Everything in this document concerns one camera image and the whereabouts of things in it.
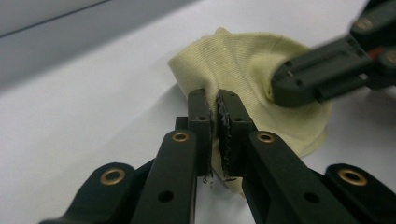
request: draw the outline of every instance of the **white table surface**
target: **white table surface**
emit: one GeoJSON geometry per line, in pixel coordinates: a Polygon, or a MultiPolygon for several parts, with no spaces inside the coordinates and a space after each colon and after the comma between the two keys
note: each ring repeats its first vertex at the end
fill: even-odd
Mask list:
{"type": "MultiPolygon", "coordinates": [[[[167,66],[218,27],[314,47],[347,32],[365,1],[113,0],[0,39],[0,223],[59,217],[96,168],[155,157],[187,101],[167,66]]],[[[334,102],[325,144],[304,158],[323,173],[357,165],[396,191],[396,92],[334,102]]],[[[218,180],[198,182],[196,223],[254,223],[218,180]]]]}

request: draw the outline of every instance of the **black plastic part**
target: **black plastic part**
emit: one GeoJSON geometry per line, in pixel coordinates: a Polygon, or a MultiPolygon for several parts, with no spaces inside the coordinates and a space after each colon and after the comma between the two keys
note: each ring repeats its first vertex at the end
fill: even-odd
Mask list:
{"type": "Polygon", "coordinates": [[[189,118],[187,117],[176,117],[175,130],[177,129],[189,129],[189,118]]]}
{"type": "Polygon", "coordinates": [[[350,33],[366,51],[396,44],[396,0],[369,3],[350,33]]]}
{"type": "Polygon", "coordinates": [[[196,90],[189,93],[188,113],[188,130],[194,132],[198,139],[198,175],[207,175],[212,171],[211,158],[213,122],[204,90],[196,90]]]}
{"type": "Polygon", "coordinates": [[[234,92],[220,90],[217,102],[221,166],[227,177],[242,176],[248,135],[256,127],[241,99],[234,92]]]}
{"type": "Polygon", "coordinates": [[[131,203],[137,200],[136,183],[133,167],[115,162],[104,165],[91,174],[62,217],[40,223],[128,223],[133,213],[131,203]]]}
{"type": "Polygon", "coordinates": [[[373,90],[396,85],[396,48],[384,49],[375,64],[377,78],[367,86],[373,90]]]}
{"type": "Polygon", "coordinates": [[[331,165],[326,170],[325,183],[360,223],[396,223],[396,195],[362,169],[331,165]]]}
{"type": "Polygon", "coordinates": [[[253,215],[256,224],[266,224],[270,213],[271,197],[251,164],[247,165],[246,174],[248,176],[242,180],[242,189],[247,198],[251,215],[253,215]]]}
{"type": "Polygon", "coordinates": [[[272,79],[274,101],[293,107],[353,91],[369,81],[360,74],[373,64],[359,43],[347,35],[282,64],[272,79]]]}
{"type": "MultiPolygon", "coordinates": [[[[267,217],[266,222],[256,219],[257,223],[359,223],[280,137],[254,132],[249,139],[252,148],[247,151],[248,158],[256,173],[252,175],[248,172],[252,169],[247,169],[244,178],[254,182],[257,176],[271,198],[269,208],[252,210],[268,212],[253,214],[255,218],[267,217]]],[[[257,206],[255,200],[247,197],[249,205],[257,206]]]]}
{"type": "Polygon", "coordinates": [[[135,170],[136,177],[134,182],[134,189],[132,195],[134,195],[133,201],[127,206],[131,207],[132,214],[139,203],[140,196],[142,193],[142,189],[145,187],[146,180],[149,176],[149,172],[151,171],[152,164],[154,164],[155,159],[148,161],[146,164],[140,166],[137,170],[135,170]]]}
{"type": "Polygon", "coordinates": [[[193,223],[196,144],[196,135],[186,130],[165,136],[131,224],[193,223]]]}

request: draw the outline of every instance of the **yellow fabric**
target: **yellow fabric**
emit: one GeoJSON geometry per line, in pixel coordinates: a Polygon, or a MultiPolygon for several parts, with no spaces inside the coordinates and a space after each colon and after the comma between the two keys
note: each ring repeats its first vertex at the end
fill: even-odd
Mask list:
{"type": "MultiPolygon", "coordinates": [[[[270,82],[278,66],[305,51],[307,47],[281,35],[230,34],[220,28],[214,35],[187,46],[170,60],[169,66],[185,95],[205,89],[214,115],[219,89],[233,91],[260,131],[278,134],[298,156],[303,156],[318,148],[325,139],[332,104],[277,106],[273,103],[270,82]]],[[[212,166],[225,180],[219,142],[216,136],[214,139],[212,166]]],[[[242,193],[241,182],[241,178],[237,178],[225,184],[232,192],[242,193]]]]}

